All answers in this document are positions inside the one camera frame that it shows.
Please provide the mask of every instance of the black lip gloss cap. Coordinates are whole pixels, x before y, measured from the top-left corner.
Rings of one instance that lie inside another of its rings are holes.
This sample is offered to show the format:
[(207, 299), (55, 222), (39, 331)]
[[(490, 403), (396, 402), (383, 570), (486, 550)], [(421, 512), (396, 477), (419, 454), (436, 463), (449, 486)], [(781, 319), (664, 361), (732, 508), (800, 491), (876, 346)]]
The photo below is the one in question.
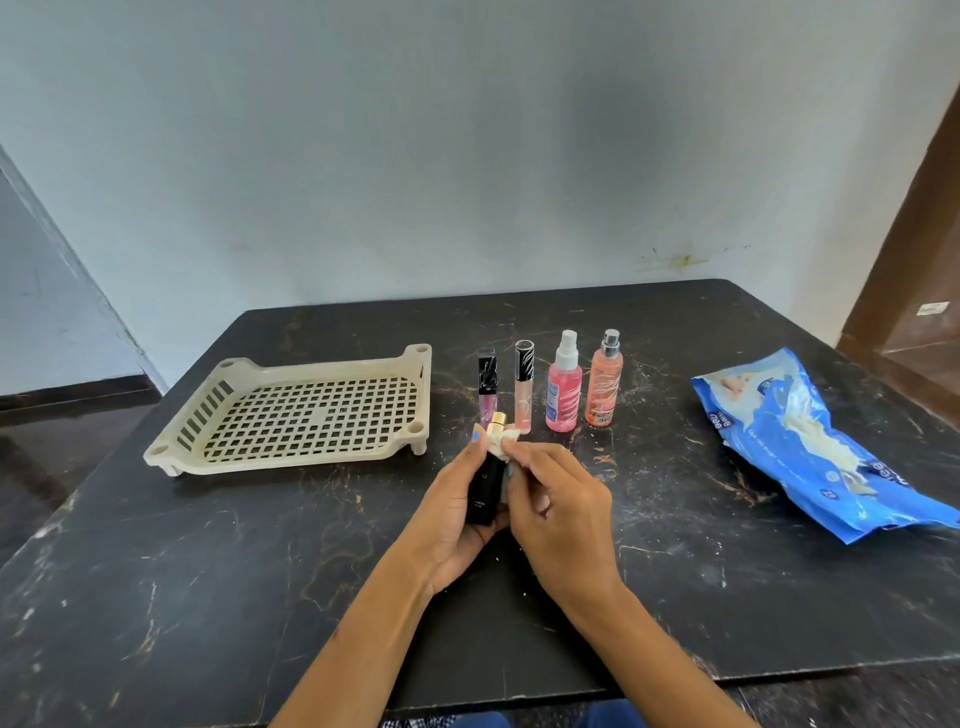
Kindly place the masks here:
[(514, 377), (517, 381), (534, 378), (534, 343), (529, 339), (514, 344)]
[(481, 395), (496, 394), (496, 352), (493, 349), (481, 349), (477, 352), (477, 361), (480, 366), (480, 384), (477, 393)]

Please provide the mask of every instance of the lip gloss tube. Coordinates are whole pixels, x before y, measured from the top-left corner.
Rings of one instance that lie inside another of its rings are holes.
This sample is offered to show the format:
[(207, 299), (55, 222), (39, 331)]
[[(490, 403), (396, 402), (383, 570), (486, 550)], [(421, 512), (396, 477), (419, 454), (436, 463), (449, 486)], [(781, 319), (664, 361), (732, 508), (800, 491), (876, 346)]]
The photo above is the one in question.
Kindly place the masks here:
[(522, 339), (514, 345), (514, 425), (530, 432), (534, 412), (534, 343)]
[(487, 429), (496, 412), (496, 352), (493, 349), (481, 349), (477, 352), (477, 361), (480, 368), (480, 383), (477, 386), (480, 426)]

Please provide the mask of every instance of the white spray nozzle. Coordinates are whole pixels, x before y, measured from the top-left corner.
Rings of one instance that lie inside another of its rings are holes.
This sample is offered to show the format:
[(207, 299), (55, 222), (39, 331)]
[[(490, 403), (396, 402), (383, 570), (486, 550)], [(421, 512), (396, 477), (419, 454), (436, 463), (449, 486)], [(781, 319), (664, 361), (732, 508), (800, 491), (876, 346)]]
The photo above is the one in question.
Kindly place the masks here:
[(577, 368), (580, 361), (580, 353), (577, 352), (577, 332), (569, 328), (564, 329), (560, 339), (560, 347), (557, 349), (557, 366), (568, 371)]

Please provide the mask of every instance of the perforated tray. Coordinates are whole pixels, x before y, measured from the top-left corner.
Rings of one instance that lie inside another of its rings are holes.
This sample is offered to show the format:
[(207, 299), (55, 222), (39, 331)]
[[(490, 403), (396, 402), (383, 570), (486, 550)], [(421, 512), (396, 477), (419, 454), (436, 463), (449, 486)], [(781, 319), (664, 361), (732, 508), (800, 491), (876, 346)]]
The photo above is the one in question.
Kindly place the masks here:
[(379, 460), (405, 445), (423, 455), (431, 353), (269, 369), (225, 359), (143, 459), (179, 475)]

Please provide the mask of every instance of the orange spray bottle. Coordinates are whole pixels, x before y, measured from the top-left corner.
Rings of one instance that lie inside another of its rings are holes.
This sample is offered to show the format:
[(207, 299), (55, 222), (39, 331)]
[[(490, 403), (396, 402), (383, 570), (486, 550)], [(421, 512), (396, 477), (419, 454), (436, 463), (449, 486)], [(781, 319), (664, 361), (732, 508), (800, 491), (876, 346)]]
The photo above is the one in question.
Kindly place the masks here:
[(623, 371), (623, 354), (620, 353), (620, 332), (608, 328), (603, 342), (593, 355), (590, 364), (590, 384), (587, 389), (587, 412), (589, 425), (608, 427), (613, 421), (616, 407), (616, 392), (620, 388), (620, 373)]

